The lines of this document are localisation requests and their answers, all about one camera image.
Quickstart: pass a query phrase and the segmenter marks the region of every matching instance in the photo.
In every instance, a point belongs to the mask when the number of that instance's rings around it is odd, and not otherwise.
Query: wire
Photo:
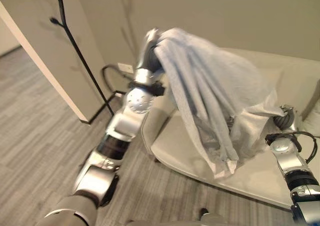
[[[101,74],[102,74],[102,78],[104,81],[105,86],[112,92],[112,93],[120,93],[120,94],[125,94],[126,92],[122,92],[122,91],[117,91],[115,89],[112,88],[112,86],[109,84],[108,79],[107,79],[107,75],[106,75],[106,71],[107,69],[113,69],[114,71],[116,71],[119,75],[121,75],[123,78],[132,81],[133,78],[125,73],[123,73],[118,66],[114,65],[114,64],[108,64],[106,66],[104,66],[101,69]]]
[[[305,160],[305,162],[307,164],[309,164],[311,162],[311,160],[314,159],[314,157],[316,156],[317,154],[317,151],[318,151],[318,144],[317,144],[317,139],[316,138],[319,138],[318,136],[313,136],[313,134],[307,132],[307,131],[295,131],[295,132],[287,132],[287,133],[280,133],[276,138],[281,138],[285,135],[306,135],[306,136],[309,136],[310,138],[312,138],[313,140],[313,150],[310,154],[310,156]]]

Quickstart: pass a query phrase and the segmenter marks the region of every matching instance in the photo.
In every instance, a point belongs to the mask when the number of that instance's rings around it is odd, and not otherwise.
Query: light blue fabric
[[[283,115],[275,89],[244,58],[179,28],[154,51],[198,152],[215,178],[233,174],[239,156],[256,153],[269,117]]]

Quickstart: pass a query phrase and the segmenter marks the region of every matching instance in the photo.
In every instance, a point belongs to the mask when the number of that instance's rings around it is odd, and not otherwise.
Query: baseboard
[[[101,108],[99,108],[99,110],[93,115],[93,117],[89,120],[89,121],[84,121],[80,119],[80,122],[83,124],[87,124],[90,125],[92,124],[92,122],[96,119],[96,117],[102,112],[102,110],[104,110],[104,108],[106,107],[106,103],[104,103]]]
[[[1,55],[0,55],[0,58],[4,57],[4,56],[12,53],[13,51],[16,51],[16,50],[20,49],[20,48],[22,48],[21,45],[16,46],[16,47],[13,47],[12,49],[9,49],[8,51],[5,51],[3,54],[1,54]]]

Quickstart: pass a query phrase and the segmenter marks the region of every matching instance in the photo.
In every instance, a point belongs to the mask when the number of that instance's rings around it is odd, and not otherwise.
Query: chair armrest
[[[165,122],[176,111],[177,106],[171,99],[170,86],[166,76],[163,76],[161,82],[165,86],[165,93],[163,96],[156,97],[141,125],[141,136],[144,146],[149,154],[153,154],[151,146],[159,135]]]

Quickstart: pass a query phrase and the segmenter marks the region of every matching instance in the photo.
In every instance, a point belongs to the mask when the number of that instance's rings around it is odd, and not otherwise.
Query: black cable
[[[102,92],[100,86],[98,85],[97,80],[95,79],[94,75],[92,74],[91,69],[89,68],[89,66],[88,66],[88,64],[87,64],[84,56],[82,55],[82,53],[81,53],[81,51],[80,51],[80,49],[79,49],[79,47],[78,47],[78,45],[77,45],[77,43],[76,43],[73,35],[72,35],[72,33],[71,33],[70,30],[69,30],[69,27],[68,27],[67,21],[66,21],[64,1],[63,1],[63,0],[58,0],[58,3],[59,3],[59,9],[60,9],[61,22],[59,22],[59,21],[58,21],[56,18],[54,18],[54,17],[51,17],[51,18],[50,18],[50,21],[51,21],[51,23],[53,23],[53,24],[55,24],[55,25],[59,25],[59,26],[61,26],[61,27],[64,29],[66,35],[68,36],[69,40],[70,40],[71,43],[72,43],[72,46],[74,47],[76,53],[78,54],[78,56],[79,56],[79,58],[80,58],[80,60],[81,60],[81,62],[82,62],[82,64],[83,64],[83,66],[85,67],[85,69],[86,69],[87,73],[89,74],[91,80],[93,81],[96,89],[98,90],[99,94],[101,95],[101,97],[102,97],[104,103],[106,104],[107,108],[109,109],[111,115],[113,116],[113,115],[114,115],[114,112],[113,112],[113,110],[111,109],[108,100],[106,99],[104,93]]]
[[[107,80],[107,75],[106,75],[106,71],[107,69],[113,69],[114,71],[116,71],[118,74],[120,74],[123,78],[129,80],[129,81],[132,81],[133,78],[128,76],[127,74],[123,73],[116,65],[114,64],[108,64],[106,66],[104,66],[102,69],[101,69],[101,74],[102,74],[102,78],[103,78],[103,81],[105,83],[105,86],[111,91],[111,92],[116,92],[116,93],[122,93],[122,94],[125,94],[126,92],[121,92],[121,91],[117,91],[115,89],[113,89],[111,87],[111,85],[108,83],[108,80]]]
[[[317,151],[318,151],[318,144],[317,144],[317,139],[316,139],[316,138],[318,138],[318,136],[313,136],[313,134],[311,134],[307,131],[295,131],[295,132],[279,133],[279,135],[276,137],[276,139],[282,138],[285,135],[306,135],[306,136],[309,136],[310,138],[312,138],[313,149],[312,149],[310,156],[305,160],[305,162],[307,164],[309,164],[310,161],[314,159],[314,157],[316,156]]]

